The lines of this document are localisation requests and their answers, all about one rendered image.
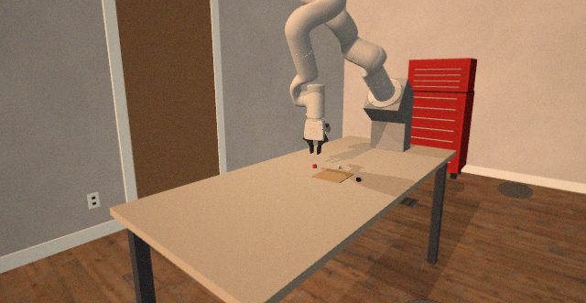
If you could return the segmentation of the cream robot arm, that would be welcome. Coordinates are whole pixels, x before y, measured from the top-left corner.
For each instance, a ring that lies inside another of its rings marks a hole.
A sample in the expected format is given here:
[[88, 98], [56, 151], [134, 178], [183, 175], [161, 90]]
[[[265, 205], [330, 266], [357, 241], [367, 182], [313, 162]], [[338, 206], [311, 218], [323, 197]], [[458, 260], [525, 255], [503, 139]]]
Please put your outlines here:
[[357, 36], [357, 26], [344, 9], [346, 0], [301, 0], [301, 3], [303, 6], [291, 14], [285, 26], [289, 49], [298, 72], [290, 85], [293, 103], [298, 107], [307, 107], [306, 116], [309, 119], [324, 118], [325, 85], [309, 84], [306, 92], [300, 88], [300, 85], [318, 78], [309, 33], [314, 27], [324, 24], [338, 39], [344, 58], [361, 67], [362, 78], [370, 90], [369, 102], [379, 108], [394, 104], [402, 88], [398, 81], [389, 79], [385, 71], [385, 50]]

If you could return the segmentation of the tan square mat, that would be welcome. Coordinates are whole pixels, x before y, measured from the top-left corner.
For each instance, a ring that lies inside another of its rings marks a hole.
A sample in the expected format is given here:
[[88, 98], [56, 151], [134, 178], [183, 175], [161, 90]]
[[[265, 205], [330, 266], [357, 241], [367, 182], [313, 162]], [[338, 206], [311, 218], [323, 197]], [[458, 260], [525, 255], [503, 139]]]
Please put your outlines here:
[[324, 179], [324, 180], [328, 180], [328, 181], [332, 181], [332, 182], [336, 182], [336, 183], [341, 183], [352, 175], [353, 175], [352, 173], [347, 173], [347, 172], [342, 172], [342, 171], [326, 168], [326, 169], [322, 170], [321, 172], [313, 175], [312, 177], [316, 178], [316, 179]]

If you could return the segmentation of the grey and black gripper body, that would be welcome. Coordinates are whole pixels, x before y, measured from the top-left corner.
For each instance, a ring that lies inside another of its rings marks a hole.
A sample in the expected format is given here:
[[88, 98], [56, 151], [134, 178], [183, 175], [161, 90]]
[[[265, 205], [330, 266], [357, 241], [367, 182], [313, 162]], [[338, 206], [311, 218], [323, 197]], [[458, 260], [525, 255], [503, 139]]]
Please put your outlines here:
[[325, 120], [322, 119], [306, 119], [304, 138], [308, 140], [322, 141], [326, 134]]

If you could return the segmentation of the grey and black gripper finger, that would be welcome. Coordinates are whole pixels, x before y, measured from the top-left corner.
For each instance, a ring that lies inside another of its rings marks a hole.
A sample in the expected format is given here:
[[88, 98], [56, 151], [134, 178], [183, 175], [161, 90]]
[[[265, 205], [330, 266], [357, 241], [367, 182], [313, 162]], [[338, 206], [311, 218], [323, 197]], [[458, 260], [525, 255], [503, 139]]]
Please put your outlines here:
[[326, 134], [325, 134], [325, 136], [324, 136], [324, 141], [318, 141], [318, 146], [317, 146], [317, 155], [318, 155], [318, 154], [320, 154], [320, 152], [321, 152], [321, 146], [322, 146], [324, 143], [328, 142], [328, 141], [329, 141], [329, 140], [328, 140], [328, 138], [327, 138]]
[[308, 140], [308, 139], [305, 139], [304, 137], [303, 137], [303, 140], [305, 140], [309, 144], [309, 151], [310, 151], [310, 153], [311, 154], [314, 153], [313, 140]]

